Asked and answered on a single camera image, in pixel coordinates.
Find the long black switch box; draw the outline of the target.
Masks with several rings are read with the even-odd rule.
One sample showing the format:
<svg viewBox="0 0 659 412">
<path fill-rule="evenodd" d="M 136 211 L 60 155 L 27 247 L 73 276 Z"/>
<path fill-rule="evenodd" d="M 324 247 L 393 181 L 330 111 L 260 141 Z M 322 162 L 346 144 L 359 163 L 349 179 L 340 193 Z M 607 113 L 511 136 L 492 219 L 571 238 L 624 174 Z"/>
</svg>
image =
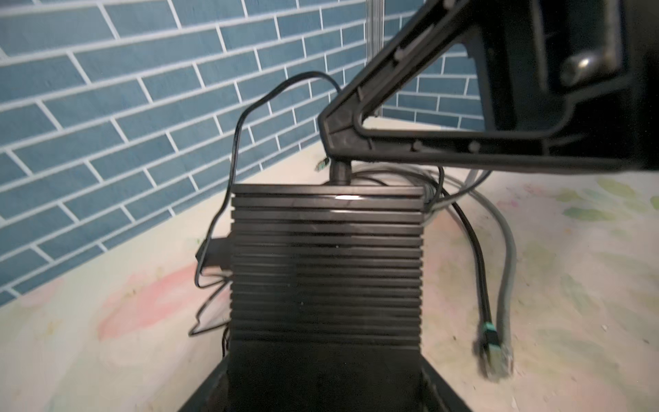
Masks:
<svg viewBox="0 0 659 412">
<path fill-rule="evenodd" d="M 228 409 L 418 411 L 423 192 L 238 185 Z"/>
</svg>

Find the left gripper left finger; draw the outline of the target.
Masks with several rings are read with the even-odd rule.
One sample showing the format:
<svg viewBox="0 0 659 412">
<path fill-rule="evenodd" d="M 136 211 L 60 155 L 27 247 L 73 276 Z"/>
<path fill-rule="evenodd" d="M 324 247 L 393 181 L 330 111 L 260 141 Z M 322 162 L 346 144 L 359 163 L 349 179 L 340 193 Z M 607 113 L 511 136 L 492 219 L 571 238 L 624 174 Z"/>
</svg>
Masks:
<svg viewBox="0 0 659 412">
<path fill-rule="evenodd" d="M 188 398 L 179 412 L 225 412 L 228 411 L 228 361 L 220 361 L 209 377 Z"/>
</svg>

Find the black wall plug adapter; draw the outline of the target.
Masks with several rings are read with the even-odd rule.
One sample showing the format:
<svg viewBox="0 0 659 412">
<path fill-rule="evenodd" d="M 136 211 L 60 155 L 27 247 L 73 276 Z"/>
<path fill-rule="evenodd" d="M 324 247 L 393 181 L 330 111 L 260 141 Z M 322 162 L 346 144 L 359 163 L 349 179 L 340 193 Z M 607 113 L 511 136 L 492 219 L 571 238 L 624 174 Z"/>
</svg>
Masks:
<svg viewBox="0 0 659 412">
<path fill-rule="evenodd" d="M 202 285 L 200 283 L 202 274 L 204 271 L 204 268 L 208 265 L 207 259 L 209 257 L 209 247 L 211 244 L 212 240 L 212 235 L 215 231 L 216 224 L 218 223 L 219 219 L 222 217 L 224 212 L 227 210 L 228 205 L 230 203 L 230 200 L 232 198 L 232 191 L 233 191 L 233 186 L 236 180 L 236 175 L 237 175 L 237 163 L 239 159 L 239 154 L 240 154 L 240 139 L 241 139 L 241 133 L 243 130 L 243 126 L 247 118 L 257 109 L 259 109 L 261 106 L 265 105 L 266 103 L 269 103 L 272 99 L 275 99 L 279 94 L 283 93 L 286 91 L 289 87 L 296 85 L 297 83 L 300 82 L 305 82 L 308 80 L 313 80 L 313 79 L 322 79 L 328 82 L 337 93 L 341 92 L 341 86 L 338 84 L 338 82 L 330 75 L 320 72 L 320 71 L 308 71 L 308 72 L 303 72 L 298 75 L 295 75 L 291 78 L 288 78 L 287 80 L 279 83 L 274 89 L 269 91 L 269 93 L 265 94 L 263 97 L 261 97 L 259 100 L 255 101 L 254 103 L 250 104 L 245 110 L 241 113 L 237 120 L 237 125 L 234 130 L 233 134 L 233 144 L 232 144 L 232 152 L 231 152 L 231 161 L 230 161 L 230 168 L 229 168 L 229 175 L 228 175 L 228 184 L 225 192 L 225 197 L 222 201 L 221 207 L 219 210 L 216 212 L 216 214 L 213 216 L 211 222 L 209 223 L 209 227 L 207 230 L 207 233 L 205 235 L 204 241 L 201 243 L 200 248 L 197 251 L 196 254 L 196 259 L 197 259 L 197 266 L 194 272 L 194 284 L 197 288 L 200 289 L 205 289 L 205 288 L 211 288 L 214 286 L 218 286 L 218 288 L 212 293 L 212 295 L 207 298 L 207 300 L 204 302 L 204 304 L 199 307 L 196 315 L 195 315 L 195 320 L 196 323 L 190 331 L 188 332 L 189 337 L 193 336 L 198 336 L 202 335 L 204 333 L 208 333 L 211 331 L 215 331 L 218 329 L 221 329 L 222 327 L 228 326 L 229 322 L 226 321 L 224 323 L 207 327 L 204 329 L 201 329 L 201 316 L 204 314 L 204 311 L 207 309 L 208 305 L 214 300 L 216 295 L 219 295 L 227 286 L 228 282 L 231 280 L 231 276 L 228 275 L 228 273 L 222 271 L 219 275 L 215 275 L 215 277 L 218 278 L 218 281 L 214 283 L 209 283 Z"/>
</svg>

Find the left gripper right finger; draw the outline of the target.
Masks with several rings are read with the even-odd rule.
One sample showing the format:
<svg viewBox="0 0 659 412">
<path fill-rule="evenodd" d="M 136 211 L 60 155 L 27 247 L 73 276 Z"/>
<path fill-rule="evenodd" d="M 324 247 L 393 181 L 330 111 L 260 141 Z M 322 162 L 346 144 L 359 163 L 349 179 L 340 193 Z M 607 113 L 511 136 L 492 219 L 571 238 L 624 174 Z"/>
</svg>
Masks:
<svg viewBox="0 0 659 412">
<path fill-rule="evenodd" d="M 430 362 L 422 356 L 421 405 L 428 412 L 471 412 L 471 408 L 439 375 Z"/>
</svg>

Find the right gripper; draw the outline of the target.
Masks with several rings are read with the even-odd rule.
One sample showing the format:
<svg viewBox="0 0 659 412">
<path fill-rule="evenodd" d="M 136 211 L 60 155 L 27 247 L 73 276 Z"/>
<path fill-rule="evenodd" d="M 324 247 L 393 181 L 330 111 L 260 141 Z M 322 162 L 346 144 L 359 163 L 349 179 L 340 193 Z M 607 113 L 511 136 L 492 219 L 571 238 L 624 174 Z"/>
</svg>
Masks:
<svg viewBox="0 0 659 412">
<path fill-rule="evenodd" d="M 655 1 L 429 1 L 319 116 L 342 161 L 658 167 Z"/>
</svg>

